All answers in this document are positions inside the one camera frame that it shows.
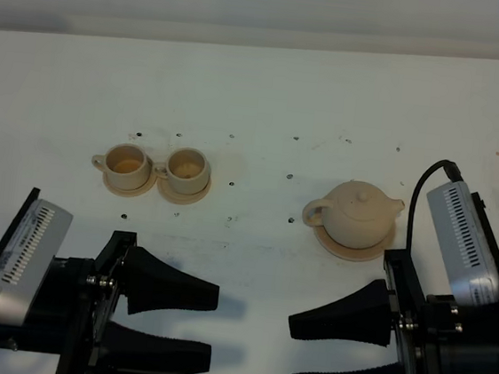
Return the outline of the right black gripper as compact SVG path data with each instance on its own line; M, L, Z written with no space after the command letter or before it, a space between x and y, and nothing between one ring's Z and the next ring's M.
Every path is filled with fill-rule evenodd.
M499 274L499 260L496 270ZM499 302L459 306L451 295L424 295L409 252L388 250L384 270L396 298L394 329L402 366L295 374L499 374ZM293 339L343 339L387 347L392 311L386 281L289 317Z

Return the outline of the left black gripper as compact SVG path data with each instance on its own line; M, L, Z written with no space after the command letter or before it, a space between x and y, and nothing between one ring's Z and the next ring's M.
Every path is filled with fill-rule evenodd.
M118 230L95 259L53 258L24 323L23 351L56 354L55 374L88 374L98 331L120 295L122 265L128 314L218 308L218 285L179 271L137 245L136 233ZM95 374L201 374L210 370L211 351L206 343L110 322Z

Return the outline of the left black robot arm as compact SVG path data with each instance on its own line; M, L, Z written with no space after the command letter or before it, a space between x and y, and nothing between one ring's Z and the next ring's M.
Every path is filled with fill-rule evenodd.
M56 374L201 374L207 343L148 335L113 321L120 297L128 314L163 309L213 311L219 288L165 264L116 231L96 259L59 259L21 326L0 323L0 349L59 356Z

